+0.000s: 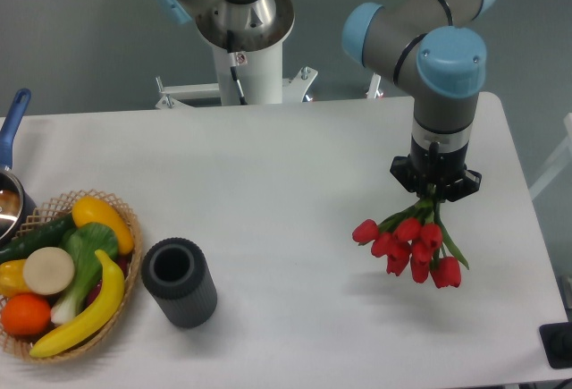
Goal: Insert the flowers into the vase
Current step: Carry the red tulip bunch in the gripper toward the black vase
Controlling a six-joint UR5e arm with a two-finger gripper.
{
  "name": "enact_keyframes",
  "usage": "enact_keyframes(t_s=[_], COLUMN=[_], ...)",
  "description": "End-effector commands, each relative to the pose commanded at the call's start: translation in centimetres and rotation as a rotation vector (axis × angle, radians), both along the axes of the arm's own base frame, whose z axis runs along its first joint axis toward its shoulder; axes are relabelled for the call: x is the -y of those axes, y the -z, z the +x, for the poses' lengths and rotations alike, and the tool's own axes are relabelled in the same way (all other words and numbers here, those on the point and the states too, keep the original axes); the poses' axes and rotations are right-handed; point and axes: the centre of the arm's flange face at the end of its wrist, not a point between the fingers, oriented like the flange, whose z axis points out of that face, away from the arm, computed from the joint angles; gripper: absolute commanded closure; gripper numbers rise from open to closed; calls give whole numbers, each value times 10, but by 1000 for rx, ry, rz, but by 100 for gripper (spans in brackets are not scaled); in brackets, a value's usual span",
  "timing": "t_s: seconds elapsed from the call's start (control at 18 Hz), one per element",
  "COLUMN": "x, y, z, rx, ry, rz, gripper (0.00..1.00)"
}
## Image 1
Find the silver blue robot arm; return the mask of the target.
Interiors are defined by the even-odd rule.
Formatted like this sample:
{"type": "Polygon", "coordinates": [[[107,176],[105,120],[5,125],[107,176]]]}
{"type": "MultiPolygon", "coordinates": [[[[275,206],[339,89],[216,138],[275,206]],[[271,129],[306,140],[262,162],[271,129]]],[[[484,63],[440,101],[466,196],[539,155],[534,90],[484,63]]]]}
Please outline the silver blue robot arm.
{"type": "MultiPolygon", "coordinates": [[[[194,21],[213,50],[226,106],[285,101],[282,44],[295,20],[291,0],[156,0],[178,23],[194,21]]],[[[478,191],[465,158],[487,50],[468,23],[495,0],[365,3],[345,21],[341,44],[356,63],[414,100],[411,146],[391,174],[408,191],[439,202],[478,191]]]]}

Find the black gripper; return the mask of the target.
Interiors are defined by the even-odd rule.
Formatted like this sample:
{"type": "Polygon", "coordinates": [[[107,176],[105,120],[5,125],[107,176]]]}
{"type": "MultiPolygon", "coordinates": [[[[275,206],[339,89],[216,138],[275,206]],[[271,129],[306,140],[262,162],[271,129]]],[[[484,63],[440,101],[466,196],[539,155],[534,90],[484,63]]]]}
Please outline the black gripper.
{"type": "Polygon", "coordinates": [[[407,156],[395,156],[390,173],[408,191],[419,198],[432,196],[438,202],[458,201],[476,193],[482,175],[466,165],[468,144],[452,151],[442,151],[438,142],[428,148],[411,139],[407,156]]]}

